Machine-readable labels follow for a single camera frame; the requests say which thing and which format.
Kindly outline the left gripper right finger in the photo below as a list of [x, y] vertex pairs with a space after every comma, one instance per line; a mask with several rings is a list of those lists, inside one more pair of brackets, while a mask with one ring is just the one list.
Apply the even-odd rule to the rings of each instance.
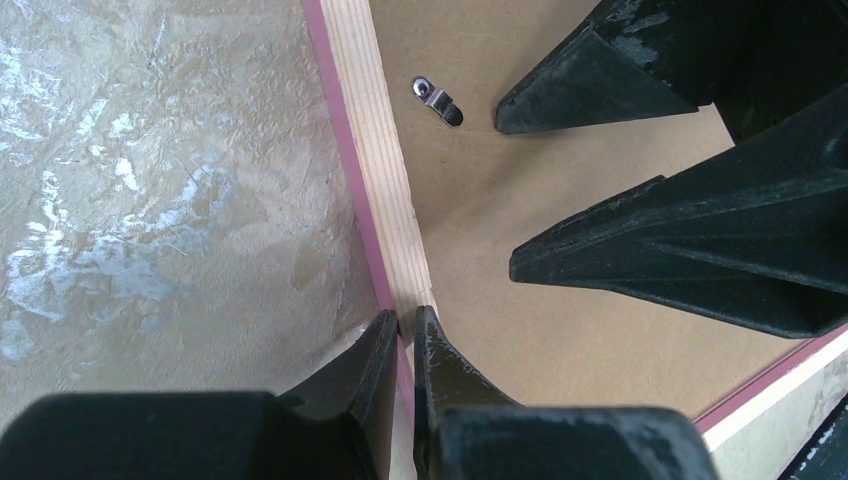
[[413, 458], [421, 479], [715, 479], [691, 421], [647, 406], [524, 406], [416, 311]]

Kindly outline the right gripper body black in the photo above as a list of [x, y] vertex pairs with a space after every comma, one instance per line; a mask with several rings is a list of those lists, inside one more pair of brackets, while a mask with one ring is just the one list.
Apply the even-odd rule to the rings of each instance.
[[698, 108], [734, 147], [695, 178], [847, 175], [843, 1], [604, 1], [587, 26]]

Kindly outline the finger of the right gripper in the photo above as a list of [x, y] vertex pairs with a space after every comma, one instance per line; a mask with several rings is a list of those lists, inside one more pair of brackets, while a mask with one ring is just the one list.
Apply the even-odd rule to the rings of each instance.
[[506, 135], [693, 113], [697, 107], [592, 28], [566, 38], [499, 100]]
[[612, 291], [789, 339], [843, 326], [847, 175], [699, 179], [696, 166], [519, 246], [511, 280]]

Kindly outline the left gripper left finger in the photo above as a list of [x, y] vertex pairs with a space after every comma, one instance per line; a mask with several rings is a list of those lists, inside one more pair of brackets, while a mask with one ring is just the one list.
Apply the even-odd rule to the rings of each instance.
[[43, 397], [1, 438], [5, 479], [385, 479], [397, 319], [282, 395], [260, 391]]

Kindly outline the brown cardboard backing board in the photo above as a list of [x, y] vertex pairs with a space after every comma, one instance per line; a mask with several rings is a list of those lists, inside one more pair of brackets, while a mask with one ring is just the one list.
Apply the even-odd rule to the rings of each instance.
[[596, 248], [515, 282], [513, 251], [731, 144], [718, 111], [505, 135], [498, 101], [590, 1], [374, 1], [398, 139], [447, 338], [525, 405], [655, 405], [697, 417], [794, 344], [605, 289], [642, 271]]

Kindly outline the pink wooden picture frame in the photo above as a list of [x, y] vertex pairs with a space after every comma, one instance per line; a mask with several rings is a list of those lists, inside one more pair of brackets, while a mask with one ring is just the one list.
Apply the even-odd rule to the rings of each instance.
[[[378, 302], [403, 318], [399, 386], [411, 414], [414, 311], [437, 307], [372, 2], [308, 1], [304, 9]], [[791, 351], [694, 417], [725, 479], [779, 477], [847, 396], [845, 329], [792, 342]]]

